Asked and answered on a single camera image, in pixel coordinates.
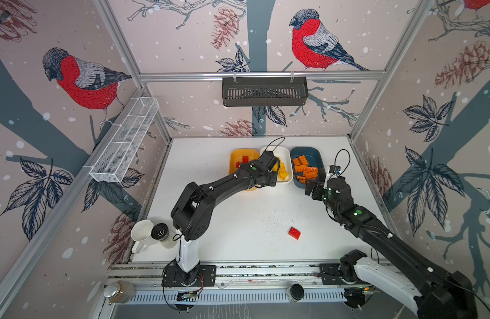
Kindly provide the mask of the yellow lego brick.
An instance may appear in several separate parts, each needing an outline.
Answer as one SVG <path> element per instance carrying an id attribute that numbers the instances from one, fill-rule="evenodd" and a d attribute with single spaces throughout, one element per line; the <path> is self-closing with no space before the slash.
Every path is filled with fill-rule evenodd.
<path id="1" fill-rule="evenodd" d="M 286 179 L 289 177 L 289 173 L 286 170 L 286 167 L 285 167 L 285 164 L 284 163 L 280 163 L 279 168 L 277 170 L 277 173 L 278 173 L 278 178 L 281 181 L 286 181 Z"/>

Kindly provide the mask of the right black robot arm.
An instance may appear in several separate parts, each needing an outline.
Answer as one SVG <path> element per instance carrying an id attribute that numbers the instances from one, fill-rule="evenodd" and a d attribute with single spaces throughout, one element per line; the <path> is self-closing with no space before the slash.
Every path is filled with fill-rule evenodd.
<path id="1" fill-rule="evenodd" d="M 357 249 L 341 258 L 340 275 L 347 283 L 372 284 L 419 318 L 477 318 L 470 280 L 450 273 L 413 250 L 367 208 L 357 205 L 345 178 L 308 180 L 305 193 L 324 203 L 330 218 L 384 256 L 396 271 L 383 267 Z"/>

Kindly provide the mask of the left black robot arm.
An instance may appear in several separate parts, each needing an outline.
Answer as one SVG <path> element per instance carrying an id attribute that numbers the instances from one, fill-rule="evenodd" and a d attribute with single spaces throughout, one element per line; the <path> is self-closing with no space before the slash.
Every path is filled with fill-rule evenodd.
<path id="1" fill-rule="evenodd" d="M 180 234 L 180 248 L 174 270 L 183 286 L 198 279 L 198 240 L 208 230 L 214 208 L 231 196 L 253 187 L 274 187 L 280 160 L 272 151 L 264 151 L 258 159 L 242 163 L 230 175 L 215 182 L 189 183 L 171 211 L 173 225 Z"/>

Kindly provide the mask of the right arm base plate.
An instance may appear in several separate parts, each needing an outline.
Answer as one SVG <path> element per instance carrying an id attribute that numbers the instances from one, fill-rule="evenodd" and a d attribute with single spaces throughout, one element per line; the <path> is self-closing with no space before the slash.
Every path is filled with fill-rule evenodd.
<path id="1" fill-rule="evenodd" d="M 355 270 L 347 265 L 342 266 L 339 263 L 322 263 L 319 265 L 318 277 L 321 278 L 323 285 L 359 285 L 370 286 L 363 280 L 360 280 Z"/>

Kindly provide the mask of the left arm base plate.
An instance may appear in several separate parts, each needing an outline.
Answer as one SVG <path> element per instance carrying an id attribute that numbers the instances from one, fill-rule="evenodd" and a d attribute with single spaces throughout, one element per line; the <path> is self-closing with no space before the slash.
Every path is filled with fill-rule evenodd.
<path id="1" fill-rule="evenodd" d="M 216 280 L 215 265 L 197 265 L 184 272 L 176 263 L 166 266 L 162 272 L 162 288 L 213 287 Z"/>

